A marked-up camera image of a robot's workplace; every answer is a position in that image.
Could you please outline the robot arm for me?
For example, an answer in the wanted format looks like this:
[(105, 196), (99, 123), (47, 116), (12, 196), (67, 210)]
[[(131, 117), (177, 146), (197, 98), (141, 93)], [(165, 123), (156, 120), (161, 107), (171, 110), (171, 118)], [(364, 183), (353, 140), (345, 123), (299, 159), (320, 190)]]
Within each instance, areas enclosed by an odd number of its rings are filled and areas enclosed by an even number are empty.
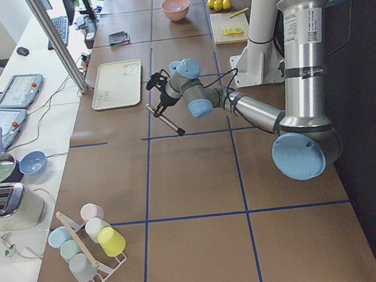
[(260, 129), (276, 134), (275, 166), (295, 180), (321, 175), (341, 155), (341, 143), (324, 109), (324, 13), (345, 0), (252, 0), (247, 46), (231, 58), (237, 85), (280, 81), (285, 109), (280, 110), (229, 87), (205, 87), (199, 64), (192, 58), (169, 64), (168, 76), (153, 74), (148, 88), (160, 91), (151, 108), (159, 118), (184, 99), (195, 118), (222, 108)]

